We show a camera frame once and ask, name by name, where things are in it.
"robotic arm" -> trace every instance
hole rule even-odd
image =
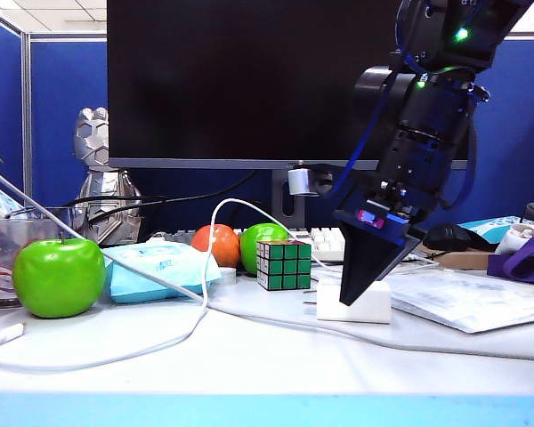
[[[476,75],[491,67],[498,45],[533,2],[402,1],[400,50],[389,67],[366,70],[355,86],[356,112],[373,130],[369,141],[384,150],[375,171],[349,173],[364,195],[360,209],[335,212],[346,239],[341,302],[352,304],[423,238],[415,224],[440,203],[459,145],[474,140],[475,107],[490,97]],[[297,168],[289,171],[289,187],[293,194],[320,193],[337,173],[328,165]],[[312,182],[320,176],[324,185]]]

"computer monitor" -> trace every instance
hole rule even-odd
[[[387,65],[398,6],[108,0],[110,164],[345,164],[363,131],[354,85]],[[381,148],[372,141],[358,167],[375,167]]]

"cardboard box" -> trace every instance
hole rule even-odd
[[[489,264],[489,255],[493,254],[492,252],[479,251],[477,249],[443,254],[443,251],[429,249],[423,245],[419,245],[417,249],[428,255],[440,254],[433,259],[439,262],[442,267],[455,270],[486,270]]]

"green apple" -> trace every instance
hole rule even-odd
[[[37,240],[16,257],[12,281],[20,302],[36,316],[75,316],[101,294],[103,253],[83,238]]]
[[[248,273],[257,274],[257,242],[266,240],[287,240],[288,234],[280,225],[264,222],[249,227],[239,240],[241,262]]]

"white paper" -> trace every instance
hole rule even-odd
[[[392,306],[467,333],[534,321],[534,285],[450,270],[390,275]]]

